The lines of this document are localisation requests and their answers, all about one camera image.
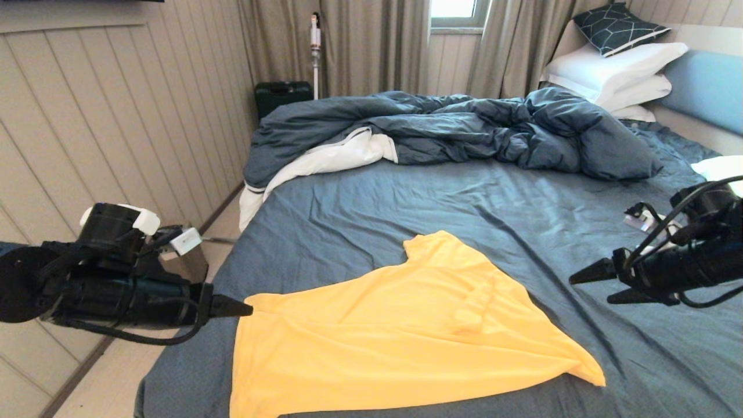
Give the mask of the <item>beige curtain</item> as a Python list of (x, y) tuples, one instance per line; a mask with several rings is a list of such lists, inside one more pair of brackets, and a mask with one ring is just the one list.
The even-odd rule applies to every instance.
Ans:
[(533, 92), (568, 22), (612, 1), (492, 0), (466, 93), (517, 98)]
[(254, 83), (313, 79), (311, 16), (321, 27), (322, 97), (427, 88), (431, 0), (237, 0)]

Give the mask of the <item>white stick vacuum cleaner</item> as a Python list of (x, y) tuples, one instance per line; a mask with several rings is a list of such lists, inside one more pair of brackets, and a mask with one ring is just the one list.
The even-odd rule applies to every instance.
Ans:
[(313, 75), (313, 99), (319, 99), (319, 67), (322, 49), (322, 32), (319, 27), (319, 14), (313, 13), (311, 16), (310, 26), (310, 49), (311, 49), (311, 67)]

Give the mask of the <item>dark patterned cushion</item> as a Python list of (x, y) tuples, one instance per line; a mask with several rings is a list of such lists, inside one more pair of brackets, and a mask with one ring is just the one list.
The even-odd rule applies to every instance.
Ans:
[(653, 43), (671, 32), (670, 27), (635, 16), (624, 2), (588, 10), (572, 21), (602, 57)]

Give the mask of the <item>crumpled dark blue duvet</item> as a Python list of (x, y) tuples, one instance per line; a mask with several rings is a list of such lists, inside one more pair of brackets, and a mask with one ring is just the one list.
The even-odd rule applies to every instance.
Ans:
[(608, 111), (547, 87), (523, 98), (383, 92), (280, 106), (253, 133), (244, 180), (263, 190), (303, 154), (339, 145), (356, 129), (389, 137), (400, 165), (493, 158), (613, 182), (652, 178), (662, 168), (647, 141)]

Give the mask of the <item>blue bed sheet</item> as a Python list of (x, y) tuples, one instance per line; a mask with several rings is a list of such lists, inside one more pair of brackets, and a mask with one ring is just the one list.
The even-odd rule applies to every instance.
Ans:
[(632, 122), (662, 161), (642, 182), (602, 182), (494, 160), (375, 164), (295, 178), (247, 225), (215, 278), (233, 298), (312, 289), (401, 264), (403, 242), (445, 230), (521, 281), (600, 363), (606, 387), (563, 375), (523, 391), (404, 409), (281, 418), (743, 418), (743, 294), (708, 309), (612, 305), (616, 281), (568, 278), (643, 232), (623, 223), (637, 202), (667, 214), (690, 165), (717, 153), (660, 124)]

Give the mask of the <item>dark green suitcase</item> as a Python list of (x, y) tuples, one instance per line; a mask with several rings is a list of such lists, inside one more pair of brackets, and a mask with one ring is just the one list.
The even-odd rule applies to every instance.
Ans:
[(306, 81), (260, 82), (254, 88), (258, 119), (280, 106), (314, 99), (313, 88)]

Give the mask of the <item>yellow t-shirt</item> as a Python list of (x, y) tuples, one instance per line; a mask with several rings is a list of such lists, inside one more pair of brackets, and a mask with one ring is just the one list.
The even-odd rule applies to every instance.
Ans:
[(230, 418), (434, 405), (520, 391), (600, 364), (527, 289), (446, 231), (407, 260), (342, 283), (247, 297)]

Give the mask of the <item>large white pillow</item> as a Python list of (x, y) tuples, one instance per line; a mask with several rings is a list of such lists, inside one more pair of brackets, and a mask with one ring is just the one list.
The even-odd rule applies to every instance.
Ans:
[(617, 55), (601, 56), (590, 44), (558, 56), (542, 72), (542, 82), (568, 88), (596, 103), (659, 73), (689, 51), (681, 42), (640, 45)]

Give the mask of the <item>window with grey frame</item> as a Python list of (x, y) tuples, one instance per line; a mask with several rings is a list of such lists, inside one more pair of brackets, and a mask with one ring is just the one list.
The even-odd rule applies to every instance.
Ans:
[(433, 34), (482, 34), (492, 0), (430, 0)]

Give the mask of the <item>brown trash bin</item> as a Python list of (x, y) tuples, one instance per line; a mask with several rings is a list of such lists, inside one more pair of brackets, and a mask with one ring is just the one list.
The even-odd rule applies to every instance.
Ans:
[(200, 244), (183, 255), (178, 254), (170, 246), (162, 248), (159, 250), (158, 259), (167, 272), (174, 273), (190, 283), (202, 283), (207, 278), (209, 264)]

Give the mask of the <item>blue headboard pad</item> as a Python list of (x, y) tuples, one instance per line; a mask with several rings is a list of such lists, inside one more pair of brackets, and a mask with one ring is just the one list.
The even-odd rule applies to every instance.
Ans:
[(690, 50), (663, 74), (672, 89), (661, 106), (743, 136), (743, 56)]

